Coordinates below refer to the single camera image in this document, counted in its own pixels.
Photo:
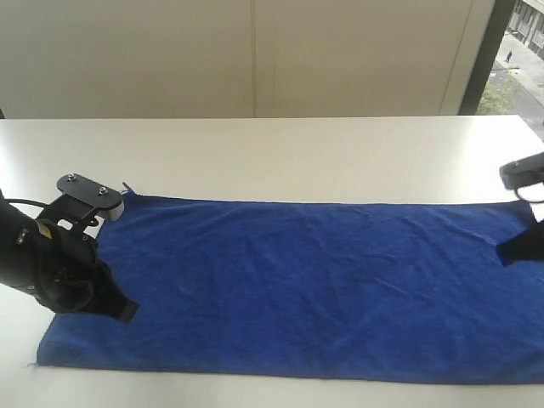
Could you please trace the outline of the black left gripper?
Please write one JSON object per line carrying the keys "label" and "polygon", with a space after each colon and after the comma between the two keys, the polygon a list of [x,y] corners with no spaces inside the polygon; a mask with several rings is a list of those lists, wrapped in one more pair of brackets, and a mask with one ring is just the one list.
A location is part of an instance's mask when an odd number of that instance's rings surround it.
{"label": "black left gripper", "polygon": [[96,246],[1,200],[1,284],[56,313],[105,315],[130,323],[140,305],[115,282]]}

